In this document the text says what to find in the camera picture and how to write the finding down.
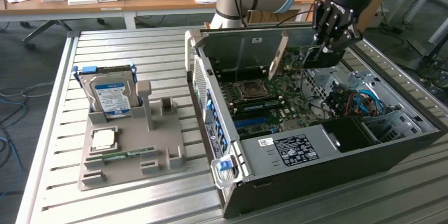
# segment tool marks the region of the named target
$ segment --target wooden desk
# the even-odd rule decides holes
[[[314,0],[297,0],[293,9]],[[215,4],[195,0],[119,0],[118,2],[69,6],[67,1],[31,0],[11,4],[0,0],[0,22],[50,19],[123,17],[129,29],[135,29],[134,18],[145,15],[214,13]]]

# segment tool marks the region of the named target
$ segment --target gray floor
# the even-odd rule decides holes
[[[387,0],[385,7],[391,7],[395,1],[397,0]],[[446,8],[434,3],[427,3],[425,12],[417,16],[413,22],[415,29],[406,30],[402,37],[405,39],[415,39],[423,45],[431,47],[427,43],[427,39],[447,17],[448,10]],[[213,14],[167,16],[159,26],[202,25],[203,22],[209,22],[211,18]],[[162,16],[142,20],[151,25],[158,25]],[[73,20],[67,23],[75,30],[125,29],[125,21],[122,18],[107,18],[106,21],[107,26],[98,24],[95,19]],[[42,22],[31,22],[31,24],[37,27]],[[33,40],[33,43],[38,46],[38,50],[35,51],[25,49],[22,43],[22,39],[30,31],[30,29],[22,28],[19,23],[15,22],[11,23],[9,29],[0,33],[0,49],[3,50],[0,54],[0,90],[11,87],[27,87],[37,83],[50,82],[55,78],[65,48],[66,30],[61,26],[54,26],[42,36],[37,37]],[[381,49],[389,48],[399,42],[398,39],[386,36],[377,29],[369,29],[366,37]],[[446,57],[447,53],[448,46],[443,48],[441,56]],[[417,52],[411,52],[407,45],[387,51],[387,55],[394,56],[409,56],[411,54],[417,54]],[[49,89],[50,87],[37,90],[37,92],[46,92]],[[14,189],[18,191],[18,194],[0,199],[0,224],[14,223],[17,219],[22,199],[21,191],[25,190],[27,170],[33,163],[49,99],[50,97],[30,99],[30,111],[26,118],[7,129],[9,137],[17,145],[22,158],[25,175],[19,186]],[[22,97],[11,99],[11,101],[22,100]],[[0,119],[6,118],[15,109],[15,106],[0,103]],[[0,161],[5,160],[5,157],[6,152],[2,152]],[[6,166],[0,168],[0,192],[9,189],[17,179],[18,164],[14,157],[11,157]]]

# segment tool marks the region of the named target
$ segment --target metal table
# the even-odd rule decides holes
[[[17,223],[438,223],[448,219],[447,137],[385,173],[235,219],[222,218],[186,80],[185,33],[195,28],[89,31],[67,39]],[[369,42],[361,47],[448,123],[446,107],[434,96],[417,88]],[[70,69],[131,60],[138,78],[153,81],[150,98],[170,94],[179,104],[189,169],[79,191],[89,102]],[[365,68],[357,58],[346,61],[355,70]]]

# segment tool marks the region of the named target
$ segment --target hard drive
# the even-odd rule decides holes
[[[74,71],[90,100],[91,112],[103,111],[110,119],[131,115],[131,108],[141,106],[135,64],[101,68],[89,66],[81,72],[75,66]]]

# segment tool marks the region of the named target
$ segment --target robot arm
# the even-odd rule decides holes
[[[249,10],[286,12],[295,0],[242,0],[242,15]],[[346,48],[363,39],[357,24],[363,10],[373,0],[317,0],[314,8],[314,47],[303,59],[303,68],[335,66],[346,53]],[[243,27],[235,0],[218,0],[217,14],[211,28]]]

